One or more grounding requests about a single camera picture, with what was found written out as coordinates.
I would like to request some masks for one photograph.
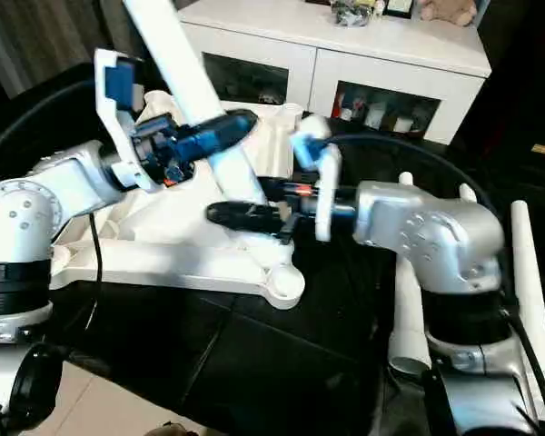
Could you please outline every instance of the white pipe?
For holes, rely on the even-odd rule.
[[[400,174],[400,183],[412,185],[411,173]],[[395,312],[388,361],[393,369],[414,376],[420,376],[431,367],[421,288],[410,261],[402,256],[398,256],[396,262]]]
[[[191,125],[223,115],[218,95],[182,29],[171,0],[124,0],[162,77]],[[230,200],[265,203],[263,190],[243,150],[234,147],[208,159]]]
[[[545,302],[530,225],[529,208],[525,202],[517,201],[511,205],[510,213],[515,293],[519,298],[520,317],[545,376]],[[545,406],[537,381],[527,358],[524,361],[535,409],[539,418],[545,421]]]

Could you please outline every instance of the black cable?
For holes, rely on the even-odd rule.
[[[400,148],[405,148],[406,150],[412,150],[413,152],[427,156],[429,159],[436,161],[441,166],[455,173],[468,186],[472,188],[472,190],[476,193],[480,204],[482,204],[484,207],[489,209],[492,213],[495,214],[495,216],[497,217],[499,216],[497,213],[497,209],[494,207],[494,204],[492,203],[492,200],[489,197],[489,195],[486,193],[486,191],[484,191],[484,189],[481,188],[481,186],[477,182],[475,182],[475,180],[472,177],[470,177],[468,174],[463,172],[458,166],[456,166],[454,163],[447,160],[445,157],[440,156],[439,154],[436,154],[434,152],[431,152],[430,150],[427,150],[423,147],[419,147],[418,145],[414,145],[404,139],[396,138],[393,136],[386,136],[384,134],[377,134],[374,132],[362,132],[359,134],[340,134],[337,136],[333,136],[329,139],[322,141],[322,144],[328,145],[328,144],[338,144],[338,143],[350,143],[352,141],[362,141],[362,140],[394,144]]]
[[[89,213],[89,225],[91,226],[91,235],[93,236],[94,253],[97,258],[97,275],[95,279],[96,290],[95,290],[93,309],[91,310],[91,314],[89,315],[89,320],[87,321],[87,324],[84,327],[85,331],[89,330],[91,321],[94,318],[94,313],[97,310],[97,305],[99,302],[99,296],[101,295],[101,286],[103,281],[103,256],[101,255],[101,244],[99,243],[99,234],[97,232],[97,224],[94,220],[93,213]]]
[[[6,129],[0,134],[0,147],[2,144],[7,141],[10,136],[15,134],[18,130],[20,130],[28,121],[30,121],[35,115],[42,112],[45,108],[47,108],[49,105],[56,103],[61,98],[79,90],[84,87],[93,87],[94,86],[94,79],[88,79],[83,80],[81,82],[75,82],[73,84],[69,84],[65,86],[64,88],[61,88],[57,91],[55,91],[52,94],[49,94],[47,97],[45,97],[43,100],[38,102],[35,106],[28,109],[26,112],[24,112],[20,117],[18,117],[13,123],[11,123]]]
[[[535,351],[530,343],[529,336],[525,331],[525,327],[520,320],[520,316],[517,313],[511,313],[506,310],[502,312],[502,315],[507,319],[512,327],[512,330],[519,336],[520,344],[522,345],[525,354],[527,354],[530,368],[533,371],[535,379],[537,379],[537,385],[539,386],[541,398],[543,399],[543,404],[545,406],[545,376],[543,375],[543,370],[540,367],[537,355],[535,354]]]

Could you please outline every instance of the teddy bear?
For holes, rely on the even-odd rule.
[[[456,25],[471,23],[477,14],[473,0],[418,0],[422,20],[445,20]]]

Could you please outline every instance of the shelf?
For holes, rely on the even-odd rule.
[[[384,16],[366,27],[334,24],[328,6],[303,0],[200,0],[180,11],[204,25],[328,50],[488,77],[491,66],[474,26]]]

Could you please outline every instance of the floor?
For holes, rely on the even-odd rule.
[[[199,436],[221,433],[157,407],[120,386],[65,363],[53,414],[23,436],[144,436],[171,421]]]

